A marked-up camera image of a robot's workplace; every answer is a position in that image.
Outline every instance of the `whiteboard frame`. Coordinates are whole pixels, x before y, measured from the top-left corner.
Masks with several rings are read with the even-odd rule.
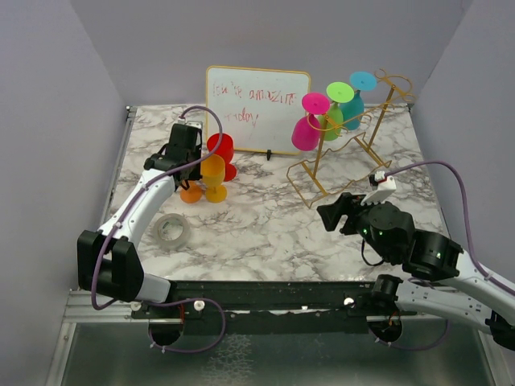
[[[310,90],[311,90],[311,76],[309,75],[309,73],[307,73],[305,71],[274,70],[272,68],[249,68],[249,67],[233,67],[233,66],[217,66],[217,65],[214,65],[214,66],[209,66],[208,69],[206,70],[206,106],[209,106],[209,103],[208,103],[208,100],[209,100],[209,91],[208,91],[208,88],[209,88],[209,78],[208,78],[208,74],[209,74],[209,70],[212,69],[212,68],[225,68],[225,69],[229,69],[229,70],[249,70],[249,71],[264,71],[264,72],[285,72],[287,74],[305,75],[305,76],[307,76],[307,92],[310,92]],[[205,141],[206,142],[209,139],[209,134],[208,134],[209,133],[208,114],[209,113],[206,112],[206,130],[205,130],[205,133],[206,133]],[[248,149],[248,148],[243,148],[243,147],[235,147],[234,150],[235,151],[249,151],[249,152],[253,152],[253,153],[268,153],[268,150],[271,150],[271,149],[264,150],[264,149]],[[291,152],[291,151],[273,151],[272,150],[272,154],[299,155],[301,153],[302,153],[302,151]]]

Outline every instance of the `gray wall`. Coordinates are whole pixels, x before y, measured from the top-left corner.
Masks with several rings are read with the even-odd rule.
[[[418,92],[471,0],[71,2],[120,94],[144,105],[204,101],[213,64],[308,71],[320,92],[383,67]]]
[[[468,188],[476,253],[515,281],[515,3],[475,0],[414,108],[426,158],[453,164]],[[451,235],[465,244],[459,190],[446,170],[430,168]],[[515,372],[515,353],[510,352]]]
[[[76,287],[76,238],[100,220],[125,112],[67,0],[2,1],[0,56],[0,384],[34,386]]]

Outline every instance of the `roll of tape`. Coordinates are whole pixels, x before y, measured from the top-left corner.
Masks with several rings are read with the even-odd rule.
[[[167,228],[181,226],[183,231],[180,236],[176,239],[169,240],[167,238]],[[164,249],[177,249],[178,247],[184,245],[191,234],[190,224],[184,218],[184,216],[178,215],[176,213],[172,213],[170,215],[164,215],[160,217],[154,225],[152,229],[152,236],[157,241],[159,246]]]

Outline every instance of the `marble surface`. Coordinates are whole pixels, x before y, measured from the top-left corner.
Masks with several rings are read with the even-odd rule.
[[[145,159],[167,142],[172,123],[185,107],[138,109],[111,213],[136,185]],[[371,132],[377,115],[359,130]],[[192,112],[187,119],[204,121],[205,115]],[[336,149],[349,138],[344,135],[326,147]],[[393,160],[391,168],[422,160],[407,108],[387,112],[374,148],[384,160]],[[312,209],[304,205],[287,181],[286,169],[300,159],[314,157],[315,151],[300,156],[273,156],[270,161],[264,154],[235,154],[233,164],[238,176],[225,183],[229,194],[223,203],[213,204],[202,198],[188,205],[174,194],[161,206],[138,247],[143,268],[175,280],[363,281],[374,280],[380,273],[405,277],[399,266],[365,265],[359,236],[325,232],[315,208],[333,202],[337,196],[320,200]],[[319,175],[326,183],[343,186],[372,168],[369,156],[352,142],[338,154],[327,155],[320,163]],[[418,228],[443,232],[426,170],[409,170],[397,175],[396,180],[398,191],[390,201],[410,212]],[[300,184],[305,191],[313,191],[311,180]],[[356,183],[349,191],[366,193],[370,187],[366,182]],[[182,214],[192,226],[189,241],[173,253],[161,249],[151,235],[155,221],[168,213]],[[379,259],[370,247],[365,255],[371,262]]]

